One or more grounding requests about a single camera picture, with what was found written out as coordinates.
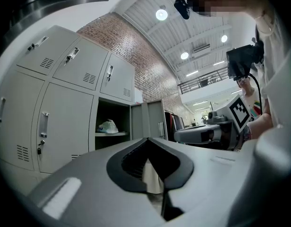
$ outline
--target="cable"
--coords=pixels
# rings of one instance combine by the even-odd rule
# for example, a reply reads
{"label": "cable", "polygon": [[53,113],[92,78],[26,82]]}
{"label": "cable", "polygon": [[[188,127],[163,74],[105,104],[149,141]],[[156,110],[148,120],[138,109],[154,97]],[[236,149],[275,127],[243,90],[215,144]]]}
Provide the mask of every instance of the cable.
{"label": "cable", "polygon": [[256,83],[256,85],[257,85],[257,87],[258,87],[258,91],[259,91],[259,100],[260,100],[260,109],[261,109],[261,115],[262,115],[262,102],[261,102],[261,92],[260,92],[259,83],[258,83],[257,79],[256,79],[256,78],[255,78],[251,73],[249,73],[248,75],[251,76],[253,80],[255,80],[255,83]]}

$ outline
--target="fluorescent light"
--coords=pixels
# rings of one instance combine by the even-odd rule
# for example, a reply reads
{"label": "fluorescent light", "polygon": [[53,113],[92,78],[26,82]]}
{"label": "fluorescent light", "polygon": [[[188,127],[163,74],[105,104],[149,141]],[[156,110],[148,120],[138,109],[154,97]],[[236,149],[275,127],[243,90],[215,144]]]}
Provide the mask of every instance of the fluorescent light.
{"label": "fluorescent light", "polygon": [[231,93],[231,94],[238,93],[238,92],[241,92],[241,91],[242,91],[242,89],[241,89],[241,90],[239,90],[239,91],[233,92],[233,93]]}
{"label": "fluorescent light", "polygon": [[196,70],[196,71],[194,71],[194,72],[188,74],[187,77],[189,77],[189,76],[191,76],[191,75],[193,75],[193,74],[195,74],[195,73],[197,73],[197,72],[198,72],[198,71]]}
{"label": "fluorescent light", "polygon": [[204,103],[207,103],[207,101],[203,101],[201,103],[193,104],[193,106],[198,105],[198,104],[204,104]]}
{"label": "fluorescent light", "polygon": [[224,42],[226,42],[226,41],[227,41],[227,36],[226,36],[226,35],[223,35],[222,38],[221,38],[221,42],[224,43]]}
{"label": "fluorescent light", "polygon": [[188,58],[188,53],[187,53],[187,52],[182,53],[182,54],[181,54],[181,58],[182,58],[183,60],[187,59],[187,58]]}
{"label": "fluorescent light", "polygon": [[[204,108],[207,108],[207,109],[209,109],[208,107],[204,107]],[[200,109],[204,109],[204,108],[198,108],[198,109],[195,109],[195,110],[200,110]]]}
{"label": "fluorescent light", "polygon": [[168,12],[165,11],[164,9],[160,9],[156,12],[156,18],[160,21],[166,20],[168,17]]}
{"label": "fluorescent light", "polygon": [[217,63],[214,64],[214,66],[219,65],[219,64],[224,63],[224,62],[225,61],[217,62]]}

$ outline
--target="balcony railing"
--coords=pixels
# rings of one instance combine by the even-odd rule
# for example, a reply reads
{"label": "balcony railing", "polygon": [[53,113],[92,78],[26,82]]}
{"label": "balcony railing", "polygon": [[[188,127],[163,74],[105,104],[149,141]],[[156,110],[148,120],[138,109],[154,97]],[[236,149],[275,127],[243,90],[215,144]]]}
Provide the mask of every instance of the balcony railing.
{"label": "balcony railing", "polygon": [[179,84],[182,94],[206,87],[228,78],[227,67],[204,74],[198,78]]}

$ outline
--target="brick wall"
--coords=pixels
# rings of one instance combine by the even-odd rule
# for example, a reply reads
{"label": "brick wall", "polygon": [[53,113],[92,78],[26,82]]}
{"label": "brick wall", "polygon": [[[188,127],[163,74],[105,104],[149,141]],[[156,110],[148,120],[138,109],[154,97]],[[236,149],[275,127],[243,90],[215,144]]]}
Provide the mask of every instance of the brick wall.
{"label": "brick wall", "polygon": [[135,87],[144,102],[163,99],[165,110],[181,116],[186,125],[194,119],[182,104],[173,72],[151,43],[116,13],[106,14],[78,33],[109,48],[135,66]]}

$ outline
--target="gray metal locker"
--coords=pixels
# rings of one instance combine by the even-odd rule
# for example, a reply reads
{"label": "gray metal locker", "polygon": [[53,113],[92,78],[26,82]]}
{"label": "gray metal locker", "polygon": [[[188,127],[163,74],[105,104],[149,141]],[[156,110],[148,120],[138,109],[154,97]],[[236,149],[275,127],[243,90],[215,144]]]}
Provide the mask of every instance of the gray metal locker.
{"label": "gray metal locker", "polygon": [[10,71],[0,87],[0,158],[33,170],[31,125],[44,81]]}
{"label": "gray metal locker", "polygon": [[53,173],[87,153],[93,95],[50,83],[39,112],[36,136],[40,171]]}
{"label": "gray metal locker", "polygon": [[100,92],[132,102],[134,66],[112,54]]}
{"label": "gray metal locker", "polygon": [[79,36],[59,26],[53,26],[26,48],[17,65],[48,75],[58,58]]}
{"label": "gray metal locker", "polygon": [[54,73],[54,78],[95,90],[108,51],[81,39]]}
{"label": "gray metal locker", "polygon": [[162,100],[130,106],[131,139],[163,138],[168,139]]}

